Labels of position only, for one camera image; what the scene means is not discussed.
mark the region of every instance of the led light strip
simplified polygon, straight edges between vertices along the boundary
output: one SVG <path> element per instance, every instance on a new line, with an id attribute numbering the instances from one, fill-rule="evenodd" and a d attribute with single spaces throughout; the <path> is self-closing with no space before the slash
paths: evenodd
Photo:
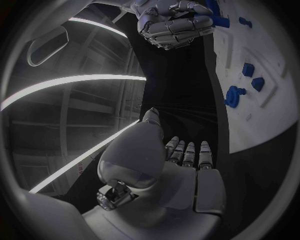
<path id="1" fill-rule="evenodd" d="M 89 81 L 89 80 L 103 80 L 103 79 L 127 79 L 127 80 L 143 80 L 146 81 L 145 77 L 141 76 L 127 76 L 127 75 L 113 75 L 113 74 L 92 74 L 92 75 L 78 75 L 78 76 L 67 76 L 52 79 L 49 81 L 43 81 L 38 84 L 29 86 L 21 91 L 16 92 L 6 100 L 4 100 L 1 104 L 1 111 L 5 109 L 10 104 L 19 100 L 22 97 L 27 96 L 28 94 L 32 94 L 36 91 L 46 89 L 49 87 L 57 86 L 60 84 L 74 83 L 80 81 Z"/>
<path id="2" fill-rule="evenodd" d="M 36 194 L 39 190 L 41 190 L 42 188 L 46 187 L 49 183 L 51 183 L 52 181 L 54 181 L 55 179 L 57 179 L 60 175 L 64 174 L 66 171 L 68 171 L 70 168 L 74 167 L 76 164 L 78 164 L 79 162 L 81 162 L 82 160 L 84 160 L 85 158 L 87 158 L 89 155 L 91 155 L 92 153 L 96 152 L 98 149 L 100 149 L 104 145 L 108 144 L 110 141 L 114 140 L 122 132 L 124 132 L 126 129 L 129 129 L 133 125 L 135 125 L 138 121 L 139 120 L 136 120 L 135 122 L 133 122 L 129 126 L 123 128 L 122 130 L 120 130 L 117 133 L 115 133 L 114 135 L 110 136 L 109 138 L 107 138 L 103 142 L 99 143 L 98 145 L 94 146 L 90 150 L 86 151 L 84 154 L 82 154 L 79 157 L 75 158 L 73 161 L 69 162 L 67 165 L 63 166 L 61 169 L 59 169 L 58 171 L 56 171 L 55 173 L 53 173 L 52 175 L 50 175 L 49 177 L 47 177 L 44 181 L 42 181 L 41 183 L 39 183 L 37 186 L 35 186 L 29 192 L 31 194 Z"/>
<path id="3" fill-rule="evenodd" d="M 118 31 L 112 27 L 109 27 L 109 26 L 106 26 L 104 24 L 101 24 L 101 23 L 98 23 L 98 22 L 95 22 L 95 21 L 90 21 L 90 20 L 86 20 L 86 19 L 81 19 L 81 18 L 76 18 L 76 17 L 72 17 L 69 19 L 69 21 L 73 21 L 73 22 L 81 22 L 81 23 L 86 23 L 86 24 L 92 24 L 92 25 L 95 25 L 95 26 L 98 26 L 98 27 L 101 27 L 101 28 L 104 28 L 104 29 L 107 29 L 107 30 L 110 30 L 116 34 L 120 34 L 121 36 L 127 38 L 127 36 L 121 32 L 121 31 Z"/>

